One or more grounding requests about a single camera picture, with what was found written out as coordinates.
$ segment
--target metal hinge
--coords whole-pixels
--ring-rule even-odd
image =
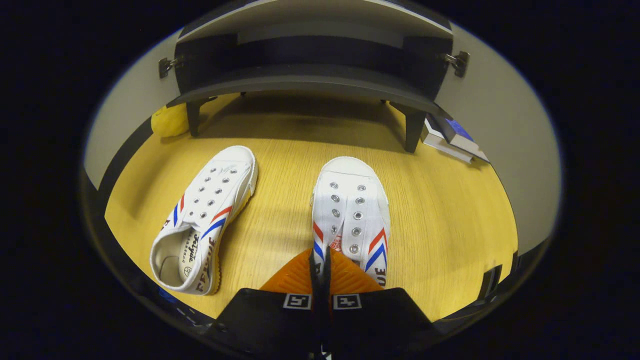
[[[442,54],[442,59],[447,63],[450,63],[454,69],[456,69],[456,76],[462,78],[467,72],[467,65],[469,64],[469,55],[466,51],[460,51],[460,54],[457,56],[452,56],[449,54]]]
[[[172,67],[174,68],[181,67],[183,64],[184,64],[183,56],[178,56],[177,58],[171,61],[167,58],[163,58],[158,62],[158,75],[160,75],[161,79],[165,78],[169,74],[169,70],[171,70]]]

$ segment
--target blue book cover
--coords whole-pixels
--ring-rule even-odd
[[[456,132],[456,134],[460,135],[460,136],[464,136],[465,138],[474,141],[474,139],[471,138],[471,135],[469,135],[468,132],[466,132],[464,130],[464,128],[462,128],[462,125],[460,125],[457,121],[455,120],[451,120],[451,119],[445,119],[449,125],[451,126],[451,128],[453,129],[453,131]]]

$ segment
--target gray wall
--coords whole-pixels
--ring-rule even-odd
[[[89,133],[84,168],[96,188],[122,144],[151,114],[180,95],[175,72],[160,79],[158,60],[173,59],[180,30],[144,54],[119,79],[99,107]]]
[[[435,102],[491,160],[511,201],[523,254],[547,238],[559,211],[561,164],[554,130],[516,69],[469,32],[451,28],[453,54],[467,51],[471,59],[463,79],[449,67]]]

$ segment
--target blue stripe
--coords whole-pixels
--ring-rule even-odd
[[[314,241],[314,251],[318,254],[318,256],[320,256],[322,261],[324,261],[324,256],[322,255],[322,249],[320,249],[320,245],[318,245],[318,243],[315,241]]]
[[[385,252],[384,245],[381,245],[376,250],[376,252],[373,253],[373,256],[371,257],[371,259],[369,259],[369,261],[367,261],[367,266],[365,267],[364,271],[367,271],[369,269],[369,267],[371,265],[373,265],[374,261],[380,256],[381,253],[382,253],[382,256],[385,257],[385,266],[387,265],[387,252]]]
[[[200,236],[201,239],[204,239],[205,236],[207,236],[207,234],[209,234],[213,229],[217,228],[217,227],[221,227],[225,225],[225,221],[227,221],[227,218],[224,218],[222,220],[219,220],[218,222],[216,222],[215,224],[213,224],[210,228],[208,228],[204,234],[202,234]]]

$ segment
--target red stripe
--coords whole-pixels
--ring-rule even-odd
[[[213,219],[211,219],[211,222],[213,222],[213,220],[216,220],[217,218],[221,217],[222,215],[228,213],[229,211],[231,211],[231,207],[229,206],[228,208],[224,209],[223,211],[220,211],[218,214],[216,214],[216,216],[213,217]]]
[[[373,241],[371,242],[371,245],[369,245],[369,252],[373,250],[373,248],[376,246],[378,241],[382,239],[383,236],[385,237],[385,250],[387,251],[389,250],[389,247],[387,246],[387,234],[385,234],[385,228],[383,227],[382,230],[378,233],[378,235],[376,235],[376,238],[373,239]]]
[[[316,222],[314,221],[314,231],[316,232],[316,235],[318,235],[318,237],[320,238],[320,242],[324,243],[324,237],[322,234],[322,230],[320,230],[320,228],[318,227],[318,225],[316,224]]]

